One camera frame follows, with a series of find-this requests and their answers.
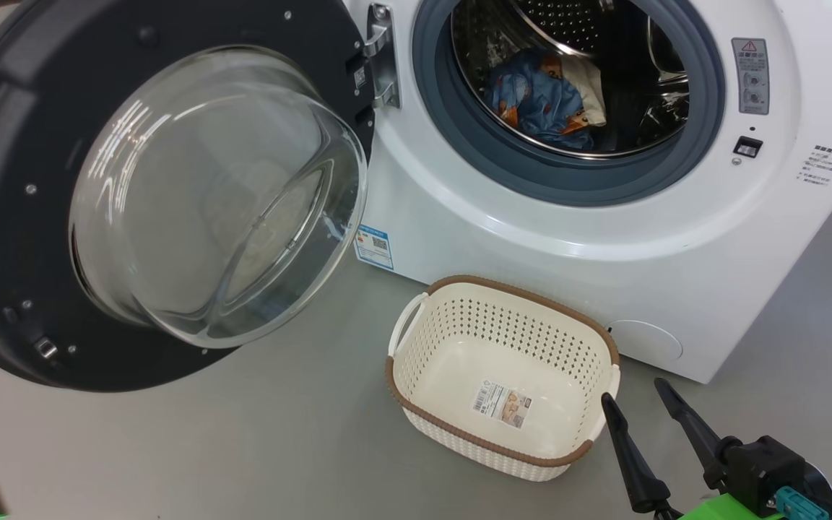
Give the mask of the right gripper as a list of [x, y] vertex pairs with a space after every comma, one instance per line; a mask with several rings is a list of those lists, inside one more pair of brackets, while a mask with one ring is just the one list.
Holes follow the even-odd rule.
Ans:
[[[655, 378], [654, 388], [690, 441], [704, 483], [719, 491], [680, 520], [832, 520], [832, 487], [805, 457], [769, 435], [750, 443], [732, 435], [721, 440], [667, 379]], [[670, 490], [628, 434], [617, 402], [605, 392], [601, 405], [631, 510], [672, 514]]]

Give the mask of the cream cloth garment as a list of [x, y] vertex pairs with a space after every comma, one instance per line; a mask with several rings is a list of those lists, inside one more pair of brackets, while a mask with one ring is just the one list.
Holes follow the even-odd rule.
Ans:
[[589, 125], [607, 125], [600, 70], [590, 60], [580, 56], [562, 56], [561, 63], [564, 78], [580, 93], [582, 109]]

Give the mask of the blue garment with cartoon print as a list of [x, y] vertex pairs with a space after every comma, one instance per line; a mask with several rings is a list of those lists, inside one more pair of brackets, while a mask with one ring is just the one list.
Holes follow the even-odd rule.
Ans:
[[485, 104], [509, 128], [538, 142], [567, 150], [594, 148], [582, 99], [564, 78], [561, 57], [523, 49], [490, 73]]

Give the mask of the basket product label sticker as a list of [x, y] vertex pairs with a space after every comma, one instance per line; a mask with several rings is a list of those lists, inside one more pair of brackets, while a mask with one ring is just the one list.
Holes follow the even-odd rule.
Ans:
[[485, 379], [472, 403], [472, 411], [515, 429], [522, 429], [534, 400], [515, 389]]

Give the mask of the white front-load washing machine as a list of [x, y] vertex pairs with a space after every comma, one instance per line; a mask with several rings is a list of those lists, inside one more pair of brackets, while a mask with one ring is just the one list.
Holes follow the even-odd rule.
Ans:
[[[343, 0], [361, 32], [372, 3], [394, 16], [402, 107], [379, 108], [361, 225], [389, 235], [396, 275], [476, 275], [557, 300], [602, 326], [667, 330], [706, 383], [832, 213], [832, 0], [699, 0], [725, 66], [712, 149], [658, 194], [568, 207], [476, 171], [428, 115], [412, 68], [420, 0]], [[770, 112], [737, 109], [731, 39], [766, 40]]]

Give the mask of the cream laundry basket brown rim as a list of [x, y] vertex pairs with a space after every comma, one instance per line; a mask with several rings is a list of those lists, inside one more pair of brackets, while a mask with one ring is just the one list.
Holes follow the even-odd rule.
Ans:
[[[481, 277], [427, 287], [395, 323], [386, 384], [418, 431], [475, 463], [532, 482], [561, 476], [605, 427], [620, 388], [610, 333], [565, 304]], [[522, 429], [472, 411], [481, 382], [534, 400]]]

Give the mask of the grey rubber door gasket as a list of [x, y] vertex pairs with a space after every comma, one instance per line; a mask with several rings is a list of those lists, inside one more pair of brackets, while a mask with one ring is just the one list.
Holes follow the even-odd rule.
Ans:
[[420, 0], [412, 32], [412, 68], [425, 109], [444, 139], [476, 171], [533, 199], [568, 207], [609, 207], [666, 190], [712, 149], [725, 116], [727, 78], [699, 0], [640, 0], [670, 27], [685, 53], [691, 108], [666, 144], [630, 157], [584, 160], [527, 144], [494, 122], [469, 94], [450, 43], [458, 0]]

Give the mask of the metal door hinge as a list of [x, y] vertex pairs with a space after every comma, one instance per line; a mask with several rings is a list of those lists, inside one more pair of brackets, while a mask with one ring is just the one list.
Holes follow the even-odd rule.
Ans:
[[364, 55], [372, 70], [374, 108], [402, 107], [397, 57], [395, 23], [388, 4], [372, 3], [368, 9]]

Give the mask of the round drain filter cover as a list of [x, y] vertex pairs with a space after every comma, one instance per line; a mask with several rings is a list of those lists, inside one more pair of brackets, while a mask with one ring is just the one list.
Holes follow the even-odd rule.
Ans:
[[683, 355], [679, 340], [654, 324], [622, 319], [608, 323], [605, 328], [615, 340], [617, 351], [627, 358], [660, 366]]

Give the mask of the blue energy label sticker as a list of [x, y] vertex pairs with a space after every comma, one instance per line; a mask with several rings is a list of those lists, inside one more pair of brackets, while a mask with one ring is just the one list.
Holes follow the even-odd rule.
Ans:
[[355, 235], [355, 253], [357, 259], [372, 264], [380, 269], [394, 271], [389, 235], [382, 230], [360, 225]]

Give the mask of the grey warning sticker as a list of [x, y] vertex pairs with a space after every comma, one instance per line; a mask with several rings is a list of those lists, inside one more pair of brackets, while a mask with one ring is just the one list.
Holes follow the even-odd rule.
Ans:
[[766, 40], [733, 38], [731, 47], [737, 68], [737, 109], [742, 114], [768, 115], [771, 100]]

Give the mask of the perforated steel drum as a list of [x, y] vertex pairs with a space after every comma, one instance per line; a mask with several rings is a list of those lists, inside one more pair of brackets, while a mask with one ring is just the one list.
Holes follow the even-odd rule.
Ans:
[[[630, 157], [677, 137], [689, 118], [689, 76], [679, 51], [633, 0], [460, 0], [450, 17], [450, 40], [482, 112], [512, 136], [564, 157]], [[492, 70], [528, 48], [584, 57], [600, 70], [607, 125], [592, 131], [591, 150], [531, 139], [485, 104]]]

